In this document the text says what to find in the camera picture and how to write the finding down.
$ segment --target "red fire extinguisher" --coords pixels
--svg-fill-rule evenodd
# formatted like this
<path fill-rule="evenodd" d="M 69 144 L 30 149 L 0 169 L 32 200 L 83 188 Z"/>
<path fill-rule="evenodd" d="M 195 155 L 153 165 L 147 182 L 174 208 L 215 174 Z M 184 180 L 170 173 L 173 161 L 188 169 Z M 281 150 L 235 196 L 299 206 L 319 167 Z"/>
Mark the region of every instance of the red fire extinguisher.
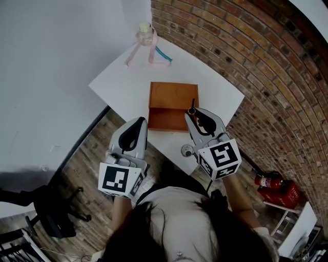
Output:
<path fill-rule="evenodd" d="M 280 189 L 282 185 L 281 178 L 263 178 L 260 176 L 255 177 L 255 185 L 265 186 L 273 189 Z"/>

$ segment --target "box lid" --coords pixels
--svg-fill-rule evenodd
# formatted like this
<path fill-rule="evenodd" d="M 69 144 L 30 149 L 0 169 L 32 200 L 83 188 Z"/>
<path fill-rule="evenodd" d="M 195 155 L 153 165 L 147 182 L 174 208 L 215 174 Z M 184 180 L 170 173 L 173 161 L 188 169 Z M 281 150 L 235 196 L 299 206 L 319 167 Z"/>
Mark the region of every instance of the box lid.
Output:
<path fill-rule="evenodd" d="M 193 99 L 198 106 L 198 85 L 151 82 L 149 107 L 187 110 Z"/>

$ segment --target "black and white marker cube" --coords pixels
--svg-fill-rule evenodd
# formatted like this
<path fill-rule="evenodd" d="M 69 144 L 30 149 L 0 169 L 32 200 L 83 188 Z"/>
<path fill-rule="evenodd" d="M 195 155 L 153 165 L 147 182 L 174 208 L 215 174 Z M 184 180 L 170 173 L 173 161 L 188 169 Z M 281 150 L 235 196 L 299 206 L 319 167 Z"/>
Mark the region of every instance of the black and white marker cube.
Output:
<path fill-rule="evenodd" d="M 141 168 L 100 163 L 98 189 L 133 199 L 144 178 Z"/>
<path fill-rule="evenodd" d="M 198 163 L 212 180 L 237 172 L 241 164 L 241 156 L 235 139 L 202 148 L 198 153 Z"/>

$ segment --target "brick wall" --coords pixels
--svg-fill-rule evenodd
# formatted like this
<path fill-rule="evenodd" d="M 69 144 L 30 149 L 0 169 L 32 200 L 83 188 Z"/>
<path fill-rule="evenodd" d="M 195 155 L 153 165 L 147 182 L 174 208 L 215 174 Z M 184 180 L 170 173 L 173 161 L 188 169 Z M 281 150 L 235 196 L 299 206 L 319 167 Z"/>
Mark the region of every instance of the brick wall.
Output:
<path fill-rule="evenodd" d="M 328 227 L 328 44 L 287 0 L 152 0 L 158 34 L 245 98 L 228 131 L 263 170 L 293 179 Z"/>

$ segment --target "black chair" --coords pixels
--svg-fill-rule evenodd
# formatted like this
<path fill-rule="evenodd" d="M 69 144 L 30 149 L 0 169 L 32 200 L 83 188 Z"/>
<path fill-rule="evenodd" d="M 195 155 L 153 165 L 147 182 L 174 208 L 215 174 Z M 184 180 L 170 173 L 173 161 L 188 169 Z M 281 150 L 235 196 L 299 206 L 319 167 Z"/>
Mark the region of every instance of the black chair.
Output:
<path fill-rule="evenodd" d="M 32 220 L 26 216 L 26 221 L 29 229 L 35 235 L 37 234 L 33 227 L 40 220 L 49 236 L 73 237 L 76 236 L 76 232 L 68 214 L 86 222 L 91 220 L 91 215 L 84 217 L 70 207 L 70 203 L 79 192 L 83 192 L 82 187 L 77 188 L 68 199 L 64 200 L 58 190 L 49 185 L 41 186 L 31 192 L 22 191 L 20 193 L 0 189 L 0 202 L 20 206 L 28 206 L 33 202 L 37 216 Z"/>

